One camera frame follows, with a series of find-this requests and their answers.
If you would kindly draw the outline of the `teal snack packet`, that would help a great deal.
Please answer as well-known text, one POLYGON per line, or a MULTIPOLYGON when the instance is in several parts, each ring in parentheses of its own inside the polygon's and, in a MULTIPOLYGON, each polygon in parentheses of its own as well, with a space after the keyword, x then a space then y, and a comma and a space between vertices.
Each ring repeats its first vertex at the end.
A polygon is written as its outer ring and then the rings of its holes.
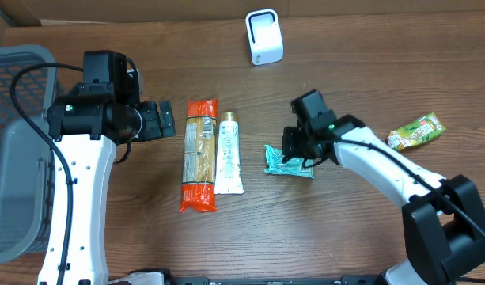
POLYGON ((288 162, 283 163, 282 150, 269 145, 265 146, 265 157, 267 162, 265 173, 267 174, 314 178, 313 169, 310 168, 313 160, 307 160, 305 165, 303 165, 303 158, 291 158, 288 162))

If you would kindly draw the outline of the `orange spaghetti packet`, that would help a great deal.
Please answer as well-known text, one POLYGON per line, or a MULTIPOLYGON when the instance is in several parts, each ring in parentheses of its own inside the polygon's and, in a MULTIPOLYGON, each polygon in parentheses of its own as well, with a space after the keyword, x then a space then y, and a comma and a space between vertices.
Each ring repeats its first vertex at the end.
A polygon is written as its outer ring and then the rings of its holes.
POLYGON ((180 211, 216 211, 216 131, 218 101, 189 101, 184 134, 180 211))

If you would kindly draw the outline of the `white tube gold cap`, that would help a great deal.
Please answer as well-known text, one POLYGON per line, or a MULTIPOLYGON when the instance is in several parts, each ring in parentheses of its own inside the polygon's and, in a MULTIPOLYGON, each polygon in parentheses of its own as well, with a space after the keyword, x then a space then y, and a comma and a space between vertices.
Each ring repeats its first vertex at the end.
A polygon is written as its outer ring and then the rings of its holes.
POLYGON ((217 195, 243 194, 239 123, 235 112, 224 112, 221 115, 216 158, 214 193, 217 195))

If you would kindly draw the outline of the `green juice carton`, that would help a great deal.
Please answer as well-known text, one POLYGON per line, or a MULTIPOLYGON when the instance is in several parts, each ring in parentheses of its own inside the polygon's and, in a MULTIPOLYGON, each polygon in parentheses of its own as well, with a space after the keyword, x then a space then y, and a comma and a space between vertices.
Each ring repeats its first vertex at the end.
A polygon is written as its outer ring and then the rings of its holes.
POLYGON ((428 143, 438 138, 445 131, 445 125, 432 112, 395 131, 391 131, 386 141, 391 148, 401 151, 428 143))

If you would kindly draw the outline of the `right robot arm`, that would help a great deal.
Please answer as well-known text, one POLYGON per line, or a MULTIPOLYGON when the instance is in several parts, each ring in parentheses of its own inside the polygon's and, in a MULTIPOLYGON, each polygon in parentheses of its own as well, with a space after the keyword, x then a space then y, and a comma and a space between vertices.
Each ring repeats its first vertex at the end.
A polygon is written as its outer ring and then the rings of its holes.
POLYGON ((416 165, 352 115, 300 119, 284 128, 282 150, 286 160, 332 160, 401 210, 407 258, 376 284, 455 284, 485 263, 485 208, 467 177, 447 179, 416 165))

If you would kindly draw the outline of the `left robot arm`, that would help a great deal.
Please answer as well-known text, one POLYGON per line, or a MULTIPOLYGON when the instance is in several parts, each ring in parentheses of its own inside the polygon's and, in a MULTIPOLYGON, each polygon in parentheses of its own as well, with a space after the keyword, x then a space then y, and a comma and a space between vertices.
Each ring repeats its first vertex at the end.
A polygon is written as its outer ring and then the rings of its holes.
POLYGON ((167 101, 128 105, 110 94, 65 96, 47 110, 55 194, 39 284, 106 284, 108 182, 119 144, 173 136, 167 101))

